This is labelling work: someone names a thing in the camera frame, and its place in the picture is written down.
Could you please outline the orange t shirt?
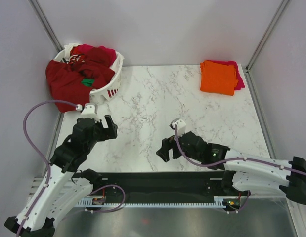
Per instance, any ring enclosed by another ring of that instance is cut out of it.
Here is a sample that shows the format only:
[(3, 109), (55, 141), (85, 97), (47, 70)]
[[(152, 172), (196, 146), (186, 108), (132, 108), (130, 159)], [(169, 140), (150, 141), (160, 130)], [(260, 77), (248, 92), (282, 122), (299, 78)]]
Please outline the orange t shirt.
[(238, 83), (235, 66), (204, 61), (200, 64), (200, 70), (202, 92), (234, 95)]

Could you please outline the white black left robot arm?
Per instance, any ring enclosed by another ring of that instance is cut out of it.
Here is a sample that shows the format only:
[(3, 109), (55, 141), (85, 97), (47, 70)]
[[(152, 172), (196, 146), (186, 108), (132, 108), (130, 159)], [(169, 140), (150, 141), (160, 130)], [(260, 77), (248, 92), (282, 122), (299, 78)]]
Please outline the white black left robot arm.
[(116, 139), (117, 125), (105, 116), (107, 128), (94, 118), (78, 118), (72, 133), (55, 149), (47, 173), (25, 208), (7, 218), (4, 226), (18, 237), (51, 237), (65, 215), (84, 197), (103, 189), (101, 175), (87, 169), (63, 196), (60, 191), (98, 142)]

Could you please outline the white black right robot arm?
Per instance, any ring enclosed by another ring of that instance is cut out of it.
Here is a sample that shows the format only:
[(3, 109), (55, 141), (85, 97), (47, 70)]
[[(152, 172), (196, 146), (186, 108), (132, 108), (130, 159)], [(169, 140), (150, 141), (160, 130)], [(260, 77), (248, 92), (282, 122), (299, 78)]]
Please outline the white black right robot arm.
[(303, 158), (270, 160), (251, 156), (228, 146), (207, 143), (193, 132), (163, 139), (156, 154), (164, 162), (183, 156), (196, 166), (224, 171), (221, 188), (226, 194), (284, 193), (287, 199), (306, 205), (306, 161)]

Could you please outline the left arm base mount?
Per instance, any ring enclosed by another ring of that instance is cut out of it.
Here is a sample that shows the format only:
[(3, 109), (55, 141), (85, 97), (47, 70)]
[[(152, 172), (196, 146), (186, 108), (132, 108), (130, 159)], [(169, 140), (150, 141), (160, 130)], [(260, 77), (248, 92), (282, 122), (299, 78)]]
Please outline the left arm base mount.
[(118, 187), (117, 184), (109, 184), (107, 181), (103, 180), (103, 176), (92, 170), (87, 169), (80, 174), (80, 178), (85, 178), (91, 184), (91, 192), (89, 196), (117, 196), (119, 194), (124, 194), (124, 190)]

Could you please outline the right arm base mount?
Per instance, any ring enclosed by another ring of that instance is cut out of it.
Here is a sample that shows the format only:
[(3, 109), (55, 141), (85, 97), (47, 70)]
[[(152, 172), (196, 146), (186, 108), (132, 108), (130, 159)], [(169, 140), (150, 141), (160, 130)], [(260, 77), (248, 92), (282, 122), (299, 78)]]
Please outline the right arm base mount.
[(239, 191), (233, 187), (232, 181), (236, 171), (207, 172), (205, 178), (205, 189), (213, 196), (241, 196), (245, 197), (247, 191)]

